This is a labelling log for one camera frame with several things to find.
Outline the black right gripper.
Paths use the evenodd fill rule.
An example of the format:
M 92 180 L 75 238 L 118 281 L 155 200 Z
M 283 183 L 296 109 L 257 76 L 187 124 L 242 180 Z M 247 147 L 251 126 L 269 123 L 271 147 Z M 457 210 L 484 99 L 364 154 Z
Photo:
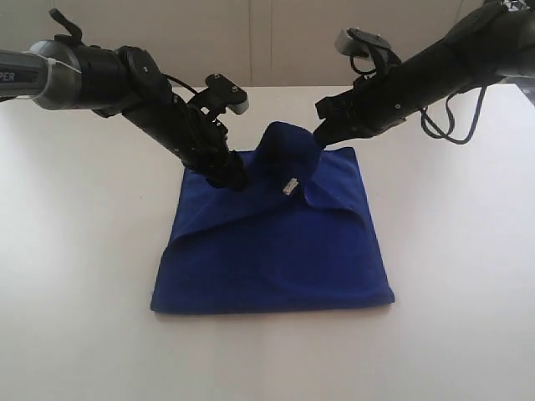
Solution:
M 450 94 L 450 67 L 442 62 L 405 62 L 384 76 L 319 100 L 317 115 L 326 120 L 313 137 L 320 147 L 373 138 Z

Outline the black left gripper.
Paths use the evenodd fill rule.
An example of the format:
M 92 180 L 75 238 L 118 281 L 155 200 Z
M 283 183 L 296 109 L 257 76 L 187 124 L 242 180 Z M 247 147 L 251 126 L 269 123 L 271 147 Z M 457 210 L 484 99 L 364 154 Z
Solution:
M 178 95 L 145 100 L 123 116 L 213 187 L 239 191 L 247 185 L 242 158 L 227 146 L 227 128 Z

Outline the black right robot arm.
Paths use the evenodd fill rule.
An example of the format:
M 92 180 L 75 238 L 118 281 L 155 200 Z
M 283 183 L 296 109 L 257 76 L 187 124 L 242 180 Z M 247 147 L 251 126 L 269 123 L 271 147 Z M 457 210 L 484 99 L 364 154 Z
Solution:
M 455 118 L 442 130 L 427 114 L 429 105 L 479 89 L 473 122 L 479 120 L 487 88 L 504 79 L 534 76 L 534 6 L 512 11 L 504 3 L 488 3 L 468 14 L 442 39 L 403 61 L 389 42 L 358 28 L 340 32 L 337 51 L 374 67 L 357 69 L 352 89 L 316 104 L 321 125 L 313 132 L 326 147 L 351 139 L 369 139 L 420 113 L 420 124 L 432 139 L 464 145 L 474 133 L 456 139 Z

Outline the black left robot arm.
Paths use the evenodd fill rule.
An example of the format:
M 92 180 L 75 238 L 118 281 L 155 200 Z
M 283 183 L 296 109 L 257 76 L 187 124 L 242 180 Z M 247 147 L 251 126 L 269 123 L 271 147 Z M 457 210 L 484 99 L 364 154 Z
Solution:
M 242 159 L 227 145 L 219 115 L 243 114 L 247 93 L 222 74 L 184 100 L 150 54 L 124 46 L 109 50 L 55 40 L 26 52 L 1 52 L 1 99 L 26 97 L 42 109 L 88 109 L 99 117 L 120 115 L 216 188 L 247 184 Z

